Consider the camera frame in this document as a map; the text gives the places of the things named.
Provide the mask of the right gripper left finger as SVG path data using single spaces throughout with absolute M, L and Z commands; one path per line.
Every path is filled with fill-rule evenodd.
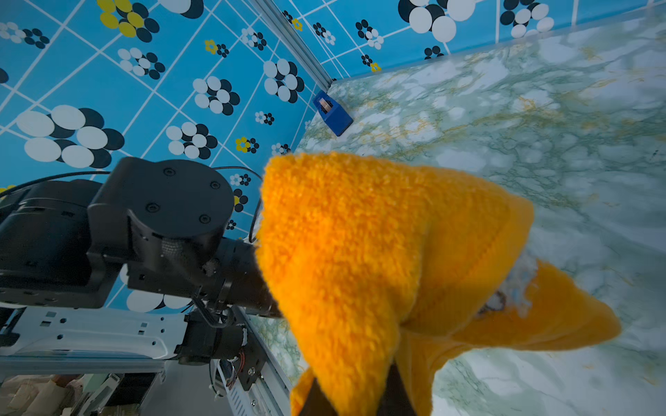
M 311 385 L 305 403 L 298 414 L 299 416 L 337 416 L 336 410 L 331 405 L 321 390 L 317 381 Z

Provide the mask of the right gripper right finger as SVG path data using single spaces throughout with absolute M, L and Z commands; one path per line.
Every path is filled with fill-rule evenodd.
M 399 369 L 394 362 L 388 371 L 386 388 L 380 399 L 377 416 L 416 416 Z

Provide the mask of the orange towel cloth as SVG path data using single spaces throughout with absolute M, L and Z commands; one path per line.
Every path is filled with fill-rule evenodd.
M 338 415 L 376 415 L 395 362 L 416 415 L 478 348 L 562 351 L 620 334 L 613 310 L 527 249 L 532 203 L 456 170 L 353 154 L 272 159 L 258 266 Z

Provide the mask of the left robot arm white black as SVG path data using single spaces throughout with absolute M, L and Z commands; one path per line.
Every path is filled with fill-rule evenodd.
M 5 355 L 202 365 L 251 341 L 240 314 L 278 317 L 252 244 L 225 235 L 240 196 L 216 168 L 123 159 L 1 194 Z

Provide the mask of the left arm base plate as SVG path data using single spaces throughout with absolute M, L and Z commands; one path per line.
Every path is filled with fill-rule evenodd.
M 268 360 L 258 337 L 247 332 L 241 341 L 226 341 L 222 347 L 222 357 L 210 362 L 213 391 L 222 397 L 234 388 L 249 393 Z

